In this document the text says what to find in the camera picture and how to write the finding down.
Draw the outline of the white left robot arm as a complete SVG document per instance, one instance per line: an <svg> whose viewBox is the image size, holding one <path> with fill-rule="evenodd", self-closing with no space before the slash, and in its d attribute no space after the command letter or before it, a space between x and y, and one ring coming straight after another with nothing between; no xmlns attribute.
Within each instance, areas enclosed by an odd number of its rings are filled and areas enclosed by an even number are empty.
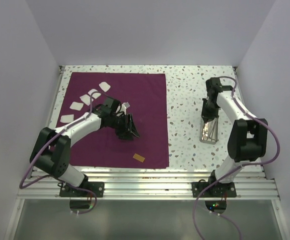
<svg viewBox="0 0 290 240"><path fill-rule="evenodd" d="M121 140L138 138L133 116L127 113L129 107L127 102L107 97L104 103L90 107L88 112L62 127L43 128L30 156L30 166L70 185L77 196L86 195L89 190L87 176L69 163L71 148L102 128L114 129Z"/></svg>

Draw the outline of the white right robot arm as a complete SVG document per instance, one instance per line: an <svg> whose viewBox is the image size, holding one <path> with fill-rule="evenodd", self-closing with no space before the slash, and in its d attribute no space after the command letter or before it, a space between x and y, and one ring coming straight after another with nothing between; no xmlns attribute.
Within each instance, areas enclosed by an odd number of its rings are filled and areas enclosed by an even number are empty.
<svg viewBox="0 0 290 240"><path fill-rule="evenodd" d="M235 96L235 88L223 85L220 77L206 80L207 96L202 105L200 141L206 144L218 141L219 110L224 111L232 124L228 155L208 179L207 190L212 196L223 193L225 184L232 183L243 167L254 165L266 153L268 123L264 118L249 113Z"/></svg>

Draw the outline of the steel instrument tray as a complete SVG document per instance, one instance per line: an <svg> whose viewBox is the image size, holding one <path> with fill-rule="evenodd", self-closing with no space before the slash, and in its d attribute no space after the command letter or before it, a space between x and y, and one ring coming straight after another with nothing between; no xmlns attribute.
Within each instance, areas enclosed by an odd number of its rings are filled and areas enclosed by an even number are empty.
<svg viewBox="0 0 290 240"><path fill-rule="evenodd" d="M205 121L201 118L200 142L215 145L218 142L218 118Z"/></svg>

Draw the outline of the orange bandage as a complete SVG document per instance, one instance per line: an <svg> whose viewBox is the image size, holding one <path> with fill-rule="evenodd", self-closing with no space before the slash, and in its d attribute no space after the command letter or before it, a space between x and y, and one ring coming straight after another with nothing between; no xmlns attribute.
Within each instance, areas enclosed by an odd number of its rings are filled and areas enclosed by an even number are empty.
<svg viewBox="0 0 290 240"><path fill-rule="evenodd" d="M143 163L145 161L145 157L143 157L139 154L136 154L136 153L133 155L133 158L141 163Z"/></svg>

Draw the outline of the steel forceps scissors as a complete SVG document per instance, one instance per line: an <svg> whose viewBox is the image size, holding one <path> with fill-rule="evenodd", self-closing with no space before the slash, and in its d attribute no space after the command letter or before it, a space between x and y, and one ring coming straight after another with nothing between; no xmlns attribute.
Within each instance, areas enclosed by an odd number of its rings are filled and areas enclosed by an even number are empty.
<svg viewBox="0 0 290 240"><path fill-rule="evenodd" d="M201 130L201 133L202 133L201 139L202 140L207 141L209 139L209 136L210 136L209 130L210 130L210 124L208 122L203 123L202 130Z"/></svg>

